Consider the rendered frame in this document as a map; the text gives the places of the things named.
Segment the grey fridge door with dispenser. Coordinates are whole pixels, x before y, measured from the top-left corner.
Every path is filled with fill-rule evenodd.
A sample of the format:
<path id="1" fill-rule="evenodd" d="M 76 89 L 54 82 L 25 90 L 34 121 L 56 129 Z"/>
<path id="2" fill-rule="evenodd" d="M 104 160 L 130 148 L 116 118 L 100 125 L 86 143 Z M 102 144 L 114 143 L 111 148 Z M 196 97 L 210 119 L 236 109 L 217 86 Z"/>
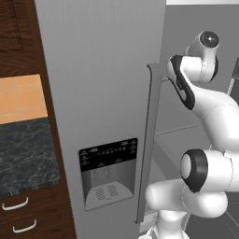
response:
<path id="1" fill-rule="evenodd" d="M 166 0 L 36 0 L 77 239 L 137 239 Z"/>

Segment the plain grey fridge door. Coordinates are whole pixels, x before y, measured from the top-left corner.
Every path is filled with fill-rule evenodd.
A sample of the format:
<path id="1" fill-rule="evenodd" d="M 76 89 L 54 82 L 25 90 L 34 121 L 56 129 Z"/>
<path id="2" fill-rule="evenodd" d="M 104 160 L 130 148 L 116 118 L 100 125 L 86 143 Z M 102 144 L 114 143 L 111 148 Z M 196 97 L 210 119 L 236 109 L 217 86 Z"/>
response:
<path id="1" fill-rule="evenodd" d="M 239 1 L 222 5 L 169 6 L 162 34 L 161 67 L 163 82 L 153 159 L 163 174 L 158 182 L 179 179 L 180 162 L 189 149 L 210 149 L 201 120 L 181 102 L 167 78 L 166 65 L 174 55 L 182 55 L 195 36 L 212 31 L 219 37 L 218 72 L 210 82 L 197 87 L 222 91 L 239 105 Z M 228 207 L 218 218 L 187 214 L 182 230 L 190 239 L 239 239 L 239 192 L 229 192 Z"/>

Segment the dark wood side panel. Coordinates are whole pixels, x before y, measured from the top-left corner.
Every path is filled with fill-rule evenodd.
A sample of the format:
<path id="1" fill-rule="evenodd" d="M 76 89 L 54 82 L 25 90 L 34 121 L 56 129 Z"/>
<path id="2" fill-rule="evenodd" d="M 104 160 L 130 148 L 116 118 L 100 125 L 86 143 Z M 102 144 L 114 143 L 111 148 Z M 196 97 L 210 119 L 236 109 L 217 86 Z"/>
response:
<path id="1" fill-rule="evenodd" d="M 40 73 L 40 77 L 41 77 L 41 81 L 43 85 L 43 92 L 44 92 L 46 107 L 48 111 L 49 124 L 50 124 L 50 129 L 51 129 L 51 133 L 53 137 L 56 160 L 58 163 L 59 173 L 61 178 L 60 184 L 59 184 L 59 187 L 61 188 L 61 193 L 63 196 L 63 198 L 61 199 L 61 201 L 63 202 L 61 204 L 61 208 L 63 209 L 64 217 L 66 219 L 66 225 L 68 226 L 68 231 L 70 232 L 70 236 L 67 239 L 77 239 L 76 227 L 75 227 L 75 222 L 73 219 L 71 202 L 69 198 L 69 191 L 67 187 L 67 180 L 66 180 L 66 175 L 64 170 L 63 155 L 62 155 L 62 149 L 61 149 L 60 138 L 58 133 L 57 121 L 55 117 L 55 110 L 54 110 L 51 89 L 49 84 L 48 68 L 46 64 L 45 52 L 43 49 L 42 36 L 41 36 L 40 26 L 39 26 L 39 20 L 38 20 L 38 15 L 36 11 L 36 0 L 32 0 L 32 7 L 33 7 L 34 16 L 35 16 L 35 23 L 33 23 L 32 28 L 35 31 L 34 37 L 35 37 L 35 47 L 37 51 L 37 61 L 39 63 L 38 68 L 39 68 L 39 73 Z"/>

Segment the dark wood drawer front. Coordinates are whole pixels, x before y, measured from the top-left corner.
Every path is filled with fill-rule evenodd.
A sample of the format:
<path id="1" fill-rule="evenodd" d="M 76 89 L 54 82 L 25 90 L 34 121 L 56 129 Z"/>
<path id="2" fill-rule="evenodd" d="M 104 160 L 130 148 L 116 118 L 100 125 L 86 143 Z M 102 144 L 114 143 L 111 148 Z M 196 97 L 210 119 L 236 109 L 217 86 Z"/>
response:
<path id="1" fill-rule="evenodd" d="M 4 203 L 5 206 L 12 206 L 24 202 L 26 197 L 29 198 L 29 202 L 25 207 L 12 211 L 2 210 L 2 203 Z M 40 190 L 31 190 L 18 195 L 0 198 L 0 216 L 2 217 L 19 217 L 36 212 L 40 209 L 59 210 L 61 216 L 65 214 L 69 217 L 69 204 L 66 201 L 63 188 L 59 185 L 55 185 Z"/>
<path id="2" fill-rule="evenodd" d="M 37 220 L 29 232 L 14 233 L 16 229 L 28 227 Z M 23 217 L 15 217 L 0 225 L 0 239 L 67 239 L 70 236 L 66 219 L 57 210 L 43 210 Z"/>

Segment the dark wood cupboard door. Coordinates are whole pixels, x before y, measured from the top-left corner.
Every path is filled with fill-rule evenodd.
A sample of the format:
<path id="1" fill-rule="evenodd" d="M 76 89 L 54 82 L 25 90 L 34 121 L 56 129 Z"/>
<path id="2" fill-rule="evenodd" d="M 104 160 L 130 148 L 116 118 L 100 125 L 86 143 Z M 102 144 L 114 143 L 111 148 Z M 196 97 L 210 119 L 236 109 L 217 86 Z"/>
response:
<path id="1" fill-rule="evenodd" d="M 26 0 L 0 0 L 0 51 L 34 45 Z"/>

